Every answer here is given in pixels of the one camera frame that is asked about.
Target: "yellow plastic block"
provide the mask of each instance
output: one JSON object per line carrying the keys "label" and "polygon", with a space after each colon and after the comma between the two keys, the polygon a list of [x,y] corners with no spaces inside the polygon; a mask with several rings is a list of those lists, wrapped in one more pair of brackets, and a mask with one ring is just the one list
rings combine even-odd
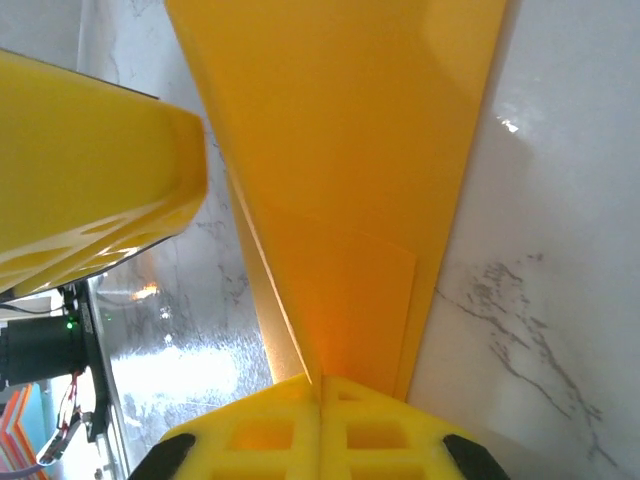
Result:
{"label": "yellow plastic block", "polygon": [[303,375],[181,425],[195,445],[175,480],[461,480],[459,428],[339,377],[318,404]]}
{"label": "yellow plastic block", "polygon": [[167,0],[312,382],[405,397],[505,2]]}
{"label": "yellow plastic block", "polygon": [[0,51],[0,293],[103,270],[180,232],[207,190],[198,117]]}

